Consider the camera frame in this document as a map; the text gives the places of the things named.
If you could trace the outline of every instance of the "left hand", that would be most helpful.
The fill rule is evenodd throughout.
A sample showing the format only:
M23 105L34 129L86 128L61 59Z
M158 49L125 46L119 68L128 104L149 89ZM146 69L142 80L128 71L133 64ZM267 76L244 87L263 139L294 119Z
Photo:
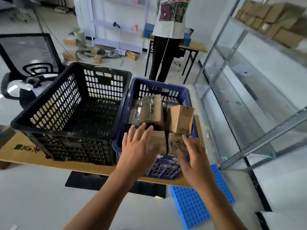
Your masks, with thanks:
M122 154L115 169L133 182L151 168L161 148L161 144L156 143L148 153L148 143L154 128L150 126L145 131L145 127L146 124L143 123L136 130L132 125L129 132L125 132L122 140Z

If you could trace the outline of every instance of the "hand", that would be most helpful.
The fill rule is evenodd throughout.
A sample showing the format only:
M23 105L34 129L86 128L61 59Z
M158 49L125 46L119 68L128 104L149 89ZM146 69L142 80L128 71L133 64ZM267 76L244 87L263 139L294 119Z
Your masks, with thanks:
M187 146L190 155L190 165L181 150L177 149L177 159L187 182L198 193L209 191L217 187L213 172L211 170L206 150L200 145L197 138L182 135L182 139Z
M135 130L135 126L132 125L129 132L124 134L122 154L116 167L117 172L121 172L133 182L151 168L161 148L161 144L157 143L148 153L148 143L154 128L150 126L144 131L145 127L146 124L143 123Z

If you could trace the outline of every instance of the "graphic print on shirt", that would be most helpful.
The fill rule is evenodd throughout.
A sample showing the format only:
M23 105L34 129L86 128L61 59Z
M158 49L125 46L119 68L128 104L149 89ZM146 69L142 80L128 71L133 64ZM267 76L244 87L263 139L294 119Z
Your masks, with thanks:
M182 23L189 0L161 0L160 21Z

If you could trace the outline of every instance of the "black pants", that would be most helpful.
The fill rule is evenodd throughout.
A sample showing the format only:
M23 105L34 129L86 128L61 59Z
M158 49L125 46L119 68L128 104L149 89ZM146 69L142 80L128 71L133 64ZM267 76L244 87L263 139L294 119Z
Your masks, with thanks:
M151 71L149 75L150 80L156 80L159 66L162 61L162 67L157 81L164 82L166 80L169 69L172 65L175 52L178 50L181 39L179 38L163 38L159 36L154 37L154 51L153 51L153 63L151 66Z

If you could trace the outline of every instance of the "white t-shirt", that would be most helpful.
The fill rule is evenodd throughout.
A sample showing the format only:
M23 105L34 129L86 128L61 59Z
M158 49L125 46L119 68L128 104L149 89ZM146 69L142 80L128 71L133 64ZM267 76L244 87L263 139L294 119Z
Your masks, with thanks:
M185 16L190 0L161 0L153 35L184 38Z

